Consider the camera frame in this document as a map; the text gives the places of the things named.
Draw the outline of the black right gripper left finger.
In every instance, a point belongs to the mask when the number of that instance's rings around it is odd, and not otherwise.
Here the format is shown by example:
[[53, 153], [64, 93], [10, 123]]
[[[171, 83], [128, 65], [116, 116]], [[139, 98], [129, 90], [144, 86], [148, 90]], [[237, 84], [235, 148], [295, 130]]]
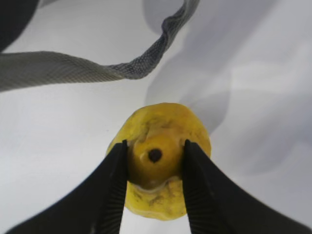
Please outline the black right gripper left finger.
[[99, 166], [52, 206], [9, 234], [118, 234], [125, 204], [127, 141], [117, 143]]

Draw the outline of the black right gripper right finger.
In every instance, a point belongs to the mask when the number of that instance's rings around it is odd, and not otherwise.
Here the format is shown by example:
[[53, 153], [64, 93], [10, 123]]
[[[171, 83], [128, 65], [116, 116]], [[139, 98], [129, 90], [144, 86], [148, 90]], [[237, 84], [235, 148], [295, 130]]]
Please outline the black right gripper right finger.
[[182, 183], [193, 234], [308, 234], [308, 226], [265, 205], [229, 179], [187, 140]]

